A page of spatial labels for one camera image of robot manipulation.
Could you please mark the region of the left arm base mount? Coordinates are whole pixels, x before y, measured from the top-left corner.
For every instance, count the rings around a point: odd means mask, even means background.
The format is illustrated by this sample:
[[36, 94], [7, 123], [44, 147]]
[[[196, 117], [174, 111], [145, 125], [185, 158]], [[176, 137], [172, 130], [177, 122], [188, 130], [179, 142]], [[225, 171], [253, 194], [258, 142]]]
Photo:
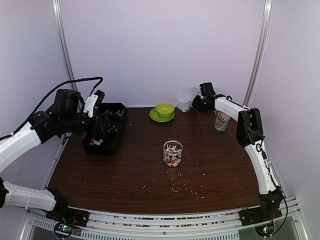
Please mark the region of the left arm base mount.
[[53, 233], [58, 239], [69, 238], [74, 230], [86, 227], [90, 213], [86, 210], [69, 207], [68, 201], [57, 190], [48, 190], [56, 201], [53, 210], [44, 211], [48, 219], [55, 220], [57, 223], [53, 227]]

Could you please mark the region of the silver jar lid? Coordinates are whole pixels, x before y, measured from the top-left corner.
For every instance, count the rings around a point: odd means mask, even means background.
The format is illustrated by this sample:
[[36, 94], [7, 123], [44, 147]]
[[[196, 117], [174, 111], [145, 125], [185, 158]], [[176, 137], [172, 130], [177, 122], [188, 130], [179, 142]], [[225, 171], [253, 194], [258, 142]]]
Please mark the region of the silver jar lid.
[[181, 112], [189, 112], [191, 110], [191, 105], [188, 102], [179, 103], [177, 109]]

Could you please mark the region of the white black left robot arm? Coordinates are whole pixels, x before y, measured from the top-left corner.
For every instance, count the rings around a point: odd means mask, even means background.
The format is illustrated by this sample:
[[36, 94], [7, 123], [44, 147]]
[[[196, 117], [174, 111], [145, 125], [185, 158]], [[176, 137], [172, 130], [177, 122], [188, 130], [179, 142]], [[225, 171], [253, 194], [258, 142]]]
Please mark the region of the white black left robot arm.
[[[107, 118], [98, 109], [105, 97], [101, 90], [84, 100], [80, 92], [59, 89], [46, 111], [32, 113], [20, 130], [0, 142], [0, 169], [3, 171], [29, 150], [67, 133], [86, 133], [103, 139], [110, 133]], [[0, 181], [0, 206], [52, 211], [61, 222], [72, 218], [66, 199], [55, 190], [37, 190]]]

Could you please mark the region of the green bowl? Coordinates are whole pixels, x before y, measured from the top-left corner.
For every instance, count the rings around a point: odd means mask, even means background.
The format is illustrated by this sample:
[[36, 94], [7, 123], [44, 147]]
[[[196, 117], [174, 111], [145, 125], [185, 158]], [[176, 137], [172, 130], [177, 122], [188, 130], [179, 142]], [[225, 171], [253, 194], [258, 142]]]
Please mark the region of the green bowl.
[[155, 107], [157, 115], [161, 118], [169, 118], [175, 112], [175, 106], [170, 103], [160, 103]]

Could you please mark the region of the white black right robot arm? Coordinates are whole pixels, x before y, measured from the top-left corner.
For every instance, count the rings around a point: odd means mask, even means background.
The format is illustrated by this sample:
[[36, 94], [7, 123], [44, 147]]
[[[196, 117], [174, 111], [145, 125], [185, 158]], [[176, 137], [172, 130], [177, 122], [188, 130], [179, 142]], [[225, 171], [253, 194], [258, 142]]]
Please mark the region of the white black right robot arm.
[[265, 148], [260, 110], [236, 103], [229, 95], [217, 94], [210, 82], [199, 88], [201, 95], [194, 97], [193, 108], [203, 114], [221, 112], [237, 122], [236, 140], [247, 152], [258, 181], [260, 204], [256, 216], [261, 221], [268, 220], [279, 210], [284, 196]]

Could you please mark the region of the green saucer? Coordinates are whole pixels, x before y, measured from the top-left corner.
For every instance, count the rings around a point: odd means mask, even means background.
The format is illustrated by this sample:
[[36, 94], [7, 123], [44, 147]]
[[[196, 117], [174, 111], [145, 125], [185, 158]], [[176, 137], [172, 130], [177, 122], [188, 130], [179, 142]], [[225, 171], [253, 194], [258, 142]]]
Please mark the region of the green saucer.
[[167, 117], [162, 117], [159, 116], [158, 112], [156, 111], [155, 108], [153, 108], [150, 112], [149, 112], [149, 117], [151, 118], [151, 120], [158, 122], [158, 123], [165, 123], [165, 122], [169, 122], [171, 121], [174, 117], [175, 117], [175, 113], [173, 112], [172, 114], [170, 114]]

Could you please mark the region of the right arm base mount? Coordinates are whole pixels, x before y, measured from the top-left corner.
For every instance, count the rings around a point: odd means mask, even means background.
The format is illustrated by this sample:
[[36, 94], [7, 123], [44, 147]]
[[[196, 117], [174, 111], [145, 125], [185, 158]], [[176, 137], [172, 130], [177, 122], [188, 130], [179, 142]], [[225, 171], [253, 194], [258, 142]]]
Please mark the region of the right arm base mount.
[[275, 219], [282, 216], [280, 203], [272, 200], [269, 203], [261, 202], [260, 206], [245, 207], [239, 212], [243, 227], [254, 226], [255, 233], [262, 238], [271, 238], [276, 232]]

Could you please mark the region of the black three-compartment candy tray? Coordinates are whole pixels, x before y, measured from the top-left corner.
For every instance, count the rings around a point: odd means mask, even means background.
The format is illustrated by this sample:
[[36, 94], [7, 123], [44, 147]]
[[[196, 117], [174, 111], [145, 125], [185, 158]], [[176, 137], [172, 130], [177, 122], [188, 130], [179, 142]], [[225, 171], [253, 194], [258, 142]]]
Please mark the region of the black three-compartment candy tray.
[[101, 103], [94, 112], [99, 117], [93, 133], [85, 133], [81, 145], [87, 155], [112, 156], [117, 153], [128, 109], [120, 102]]

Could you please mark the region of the clear plastic jar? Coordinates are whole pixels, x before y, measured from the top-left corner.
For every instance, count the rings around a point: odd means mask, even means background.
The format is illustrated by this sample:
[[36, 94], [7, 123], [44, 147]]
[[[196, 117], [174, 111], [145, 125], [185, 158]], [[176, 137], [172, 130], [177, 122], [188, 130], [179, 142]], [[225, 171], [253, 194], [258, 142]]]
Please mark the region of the clear plastic jar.
[[182, 161], [183, 145], [179, 140], [169, 139], [163, 144], [163, 162], [170, 168], [177, 167]]

